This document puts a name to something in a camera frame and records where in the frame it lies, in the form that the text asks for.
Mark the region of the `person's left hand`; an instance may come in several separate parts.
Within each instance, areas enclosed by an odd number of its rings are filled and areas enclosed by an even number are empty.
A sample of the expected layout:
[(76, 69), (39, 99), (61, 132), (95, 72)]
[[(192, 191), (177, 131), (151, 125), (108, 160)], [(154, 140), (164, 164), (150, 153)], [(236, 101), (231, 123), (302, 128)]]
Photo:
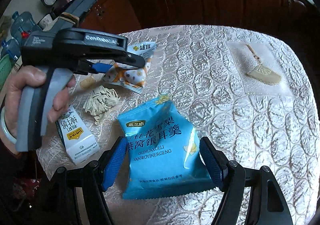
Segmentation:
[[(46, 81), (46, 74), (33, 66), (24, 66), (17, 73), (9, 77), (5, 96), (4, 119), (8, 131), (14, 138), (17, 137), (18, 105), (24, 87), (39, 87)], [(72, 77), (66, 87), (53, 100), (53, 106), (48, 113), (48, 120), (55, 122), (69, 108), (69, 88), (75, 85)]]

